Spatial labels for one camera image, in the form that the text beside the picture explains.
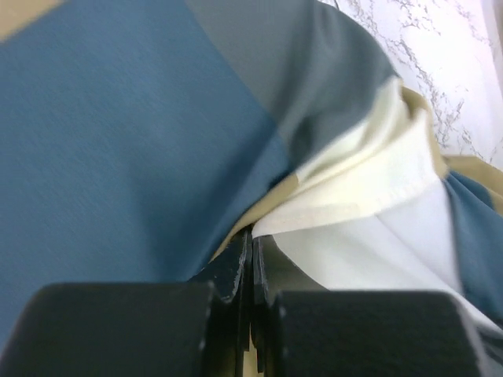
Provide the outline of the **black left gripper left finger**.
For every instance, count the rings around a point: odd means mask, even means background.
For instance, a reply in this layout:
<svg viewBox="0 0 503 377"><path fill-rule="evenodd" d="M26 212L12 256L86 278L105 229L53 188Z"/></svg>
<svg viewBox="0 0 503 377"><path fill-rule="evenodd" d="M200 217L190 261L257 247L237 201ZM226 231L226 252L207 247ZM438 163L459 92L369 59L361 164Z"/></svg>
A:
<svg viewBox="0 0 503 377"><path fill-rule="evenodd" d="M240 376L252 236L184 283L51 284L24 307L4 376Z"/></svg>

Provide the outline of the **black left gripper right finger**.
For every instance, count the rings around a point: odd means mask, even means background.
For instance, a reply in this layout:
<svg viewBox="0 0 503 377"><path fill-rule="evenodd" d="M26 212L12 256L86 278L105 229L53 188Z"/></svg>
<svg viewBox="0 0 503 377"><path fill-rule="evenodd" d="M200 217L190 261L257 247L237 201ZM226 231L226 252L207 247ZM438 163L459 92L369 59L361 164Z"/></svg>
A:
<svg viewBox="0 0 503 377"><path fill-rule="evenodd" d="M274 239L252 250L251 338L265 376L494 375L492 345L450 295L328 291Z"/></svg>

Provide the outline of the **white pillow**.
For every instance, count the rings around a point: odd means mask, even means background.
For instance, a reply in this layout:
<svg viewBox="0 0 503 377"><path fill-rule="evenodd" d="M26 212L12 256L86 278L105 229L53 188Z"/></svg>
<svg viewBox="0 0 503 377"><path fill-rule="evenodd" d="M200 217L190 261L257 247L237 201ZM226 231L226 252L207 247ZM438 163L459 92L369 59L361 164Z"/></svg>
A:
<svg viewBox="0 0 503 377"><path fill-rule="evenodd" d="M453 222L443 184L368 218L277 230L259 221L254 237L270 236L296 268L329 290L443 291L459 301L477 328L502 329L464 296L455 268Z"/></svg>

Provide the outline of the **blue beige checkered pillowcase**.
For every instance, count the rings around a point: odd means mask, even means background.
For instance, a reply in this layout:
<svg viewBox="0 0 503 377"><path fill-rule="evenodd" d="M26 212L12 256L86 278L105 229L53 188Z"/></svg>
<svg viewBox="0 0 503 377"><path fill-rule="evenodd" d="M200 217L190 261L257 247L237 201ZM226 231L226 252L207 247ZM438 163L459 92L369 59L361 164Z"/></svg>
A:
<svg viewBox="0 0 503 377"><path fill-rule="evenodd" d="M433 124L320 1L64 2L1 45L1 355L44 287L184 283L244 230L255 349L259 221L368 218L438 183L464 296L502 329L502 173Z"/></svg>

